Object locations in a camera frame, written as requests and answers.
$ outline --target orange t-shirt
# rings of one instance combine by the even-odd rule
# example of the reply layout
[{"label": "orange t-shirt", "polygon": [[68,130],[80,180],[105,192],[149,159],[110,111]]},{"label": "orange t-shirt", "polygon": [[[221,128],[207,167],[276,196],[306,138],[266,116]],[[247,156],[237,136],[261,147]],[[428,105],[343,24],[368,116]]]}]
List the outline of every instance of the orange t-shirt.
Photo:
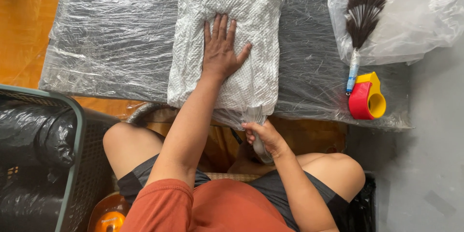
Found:
[{"label": "orange t-shirt", "polygon": [[121,232],[291,232],[263,194],[223,179],[192,189],[183,181],[159,180],[143,188]]}]

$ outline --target gray floor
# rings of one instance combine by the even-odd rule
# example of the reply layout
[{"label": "gray floor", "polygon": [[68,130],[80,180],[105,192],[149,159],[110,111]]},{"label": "gray floor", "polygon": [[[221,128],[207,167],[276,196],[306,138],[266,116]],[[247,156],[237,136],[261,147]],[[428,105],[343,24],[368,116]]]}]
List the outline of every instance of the gray floor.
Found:
[{"label": "gray floor", "polygon": [[378,231],[464,231],[464,38],[411,65],[412,129],[352,127],[347,153],[378,186]]}]

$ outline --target gray basket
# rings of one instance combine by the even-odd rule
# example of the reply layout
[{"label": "gray basket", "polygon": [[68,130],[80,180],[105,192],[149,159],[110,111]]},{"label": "gray basket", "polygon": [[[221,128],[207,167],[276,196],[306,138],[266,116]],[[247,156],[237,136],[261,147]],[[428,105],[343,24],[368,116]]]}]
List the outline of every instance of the gray basket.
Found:
[{"label": "gray basket", "polygon": [[74,99],[58,93],[0,84],[0,98],[70,107],[76,113],[75,163],[69,169],[55,232],[86,231],[92,210],[105,196],[105,189],[110,182],[111,168],[103,150],[103,136],[119,119],[82,108]]}]

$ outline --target orange floor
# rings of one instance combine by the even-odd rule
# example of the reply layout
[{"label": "orange floor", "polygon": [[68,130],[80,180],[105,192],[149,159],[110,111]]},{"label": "orange floor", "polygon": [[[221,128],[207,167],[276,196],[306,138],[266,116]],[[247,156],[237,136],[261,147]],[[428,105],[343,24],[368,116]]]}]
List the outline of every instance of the orange floor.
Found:
[{"label": "orange floor", "polygon": [[[0,0],[0,83],[37,88],[44,62],[48,33],[58,0]],[[74,97],[82,106],[124,120],[139,101]],[[346,126],[314,120],[271,117],[295,154],[342,152]],[[148,127],[166,135],[169,121],[153,117]],[[238,143],[226,127],[211,126],[205,155],[212,172],[225,172],[235,161]]]}]

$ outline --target dark shorts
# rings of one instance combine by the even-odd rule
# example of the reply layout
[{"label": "dark shorts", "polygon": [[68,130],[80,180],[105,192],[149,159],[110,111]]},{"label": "dark shorts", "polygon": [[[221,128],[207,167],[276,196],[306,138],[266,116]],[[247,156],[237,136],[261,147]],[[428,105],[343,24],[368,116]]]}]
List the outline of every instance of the dark shorts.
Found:
[{"label": "dark shorts", "polygon": [[[147,183],[151,168],[153,167],[153,164],[157,158],[158,155],[148,159],[147,161],[138,165],[135,169],[122,177],[120,180],[118,180],[117,184],[120,188],[119,193],[124,196],[130,205],[134,203],[137,194]],[[348,208],[348,202],[320,180],[315,178],[313,175],[307,172],[305,172],[305,174],[321,194],[322,198],[328,206],[328,209],[332,213],[338,229],[340,231],[344,231],[345,229],[343,225],[343,218],[345,216],[345,211]],[[198,187],[210,180],[211,179],[206,174],[197,169],[195,174],[195,187]],[[282,217],[284,218],[289,228],[297,232],[300,231],[291,214],[287,194],[285,193],[282,181],[276,170],[273,170],[248,184],[253,188],[256,188],[259,192],[263,193],[263,195],[282,214]]]}]

